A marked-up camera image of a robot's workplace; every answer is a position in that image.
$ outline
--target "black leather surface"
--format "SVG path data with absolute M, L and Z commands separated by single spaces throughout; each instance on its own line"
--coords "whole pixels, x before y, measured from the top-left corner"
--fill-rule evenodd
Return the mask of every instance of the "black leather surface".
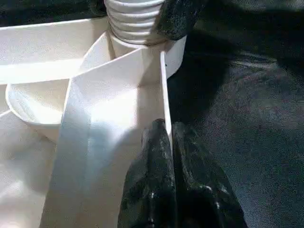
M 304 69 L 192 33 L 168 80 L 172 122 L 192 126 L 250 228 L 304 227 Z

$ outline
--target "white plastic divider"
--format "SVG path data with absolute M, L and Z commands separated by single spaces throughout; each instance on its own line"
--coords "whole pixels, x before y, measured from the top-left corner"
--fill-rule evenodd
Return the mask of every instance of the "white plastic divider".
M 134 50 L 70 80 L 41 228 L 116 227 L 144 127 L 166 118 L 171 132 L 165 53 L 155 51 Z

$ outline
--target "white plastic tray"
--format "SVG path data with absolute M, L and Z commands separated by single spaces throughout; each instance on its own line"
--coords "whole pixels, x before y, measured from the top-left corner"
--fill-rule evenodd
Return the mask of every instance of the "white plastic tray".
M 70 80 L 41 228 L 116 227 L 143 128 L 165 118 L 171 133 L 164 55 L 158 71 L 138 49 Z
M 165 118 L 171 133 L 185 40 L 131 45 L 107 18 L 0 28 L 0 227 L 38 227 L 60 124 L 41 227 L 116 226 L 143 128 Z

